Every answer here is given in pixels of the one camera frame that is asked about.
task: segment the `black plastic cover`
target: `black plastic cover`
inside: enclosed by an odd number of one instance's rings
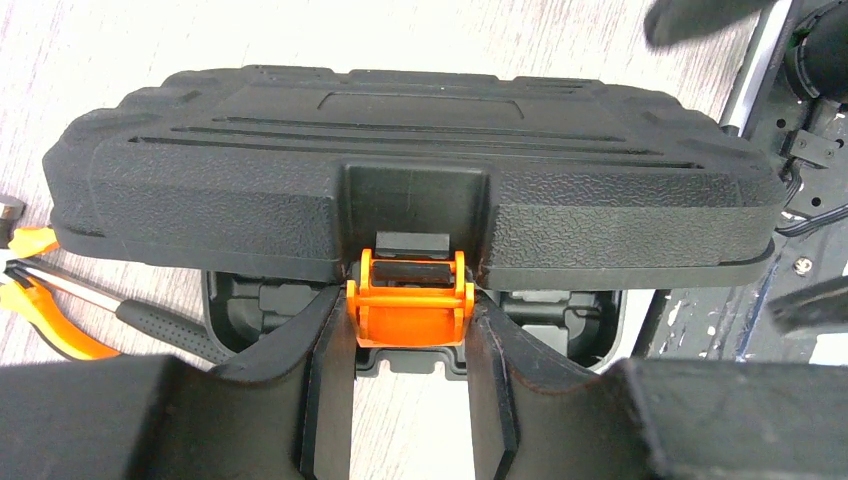
[[[77,254],[337,283],[378,231],[440,233],[505,291],[748,283],[785,197],[663,93],[259,65],[86,114],[44,170]]]

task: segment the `black plastic housing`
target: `black plastic housing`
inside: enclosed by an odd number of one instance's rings
[[[832,1],[796,28],[786,53],[788,78],[801,98],[848,104],[848,3]]]
[[[289,323],[326,287],[221,272],[204,272],[202,285],[206,331],[226,357],[245,351]],[[547,329],[548,338],[565,340],[566,349],[558,351],[583,367],[605,364],[621,334],[625,302],[616,292],[535,292],[564,295],[553,303],[533,301],[533,292],[525,292],[531,294],[529,299],[503,292],[486,293],[517,325]],[[436,363],[444,364],[449,380],[465,380],[467,373],[462,345],[416,349],[357,347],[356,375],[377,376],[382,360],[388,360],[396,373],[429,374],[435,371]]]
[[[447,233],[484,288],[745,284],[785,192],[669,95],[597,81],[182,72],[47,153],[71,252],[339,283],[380,230]]]

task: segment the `orange plastic clip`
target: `orange plastic clip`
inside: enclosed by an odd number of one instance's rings
[[[348,314],[362,347],[456,346],[462,343],[474,310],[474,284],[465,282],[465,254],[454,260],[391,260],[450,266],[454,286],[390,287],[372,284],[375,259],[371,249],[362,251],[359,285],[347,282]]]

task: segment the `black cable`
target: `black cable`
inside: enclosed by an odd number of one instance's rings
[[[800,237],[805,233],[814,232],[819,228],[833,225],[834,223],[846,218],[848,218],[848,203],[841,207],[836,207],[829,212],[816,215],[815,217],[811,217],[803,222],[796,223],[795,225],[776,228],[774,231],[787,238]]]
[[[789,183],[786,186],[787,205],[790,201],[792,201],[795,194],[801,190],[801,185],[803,183],[803,180],[801,179],[801,167],[798,163],[798,161],[792,161],[789,164],[789,172],[792,175],[792,178],[789,179]],[[787,238],[800,237],[801,235],[814,232],[819,228],[832,225],[846,218],[848,218],[848,203],[840,207],[836,207],[829,212],[822,213],[821,215],[810,217],[807,220],[798,222],[794,225],[775,228],[774,231]]]
[[[786,184],[786,205],[789,205],[795,194],[801,191],[804,181],[801,179],[801,165],[797,161],[789,162],[787,170],[790,177],[789,183]]]

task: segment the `orange handle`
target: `orange handle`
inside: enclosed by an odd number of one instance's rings
[[[56,232],[50,227],[24,227],[15,229],[9,250],[18,258],[29,258],[59,248]]]
[[[89,337],[65,318],[50,292],[29,280],[32,287],[16,282],[0,286],[0,307],[23,316],[60,355],[73,360],[97,360],[121,353]]]

